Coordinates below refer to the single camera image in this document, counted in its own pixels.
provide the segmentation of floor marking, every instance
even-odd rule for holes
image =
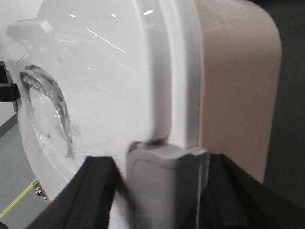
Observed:
[[[5,214],[8,213],[8,212],[12,209],[12,207],[15,206],[15,204],[17,204],[18,201],[21,200],[22,197],[24,197],[25,194],[28,193],[28,191],[31,190],[31,188],[33,188],[34,183],[35,183],[36,181],[37,181],[37,178],[36,178],[35,180],[33,180],[33,182],[31,182],[31,183],[29,184],[29,186],[27,186],[27,187],[25,188],[25,190],[23,190],[23,191],[19,194],[19,196],[17,196],[16,199],[14,199],[13,202],[11,202],[10,205],[8,205],[8,206],[4,209],[3,212],[0,213],[0,218],[2,218],[3,216],[5,216]]]

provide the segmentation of black rubber bracket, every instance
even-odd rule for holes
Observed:
[[[250,229],[251,222],[220,155],[210,155],[207,188],[201,198],[201,228]]]
[[[117,177],[112,157],[87,157],[71,182],[27,229],[107,229]]]
[[[13,102],[19,98],[19,89],[15,83],[0,83],[0,102]]]
[[[269,190],[224,155],[210,155],[201,208],[205,229],[304,229],[305,225],[305,209]]]

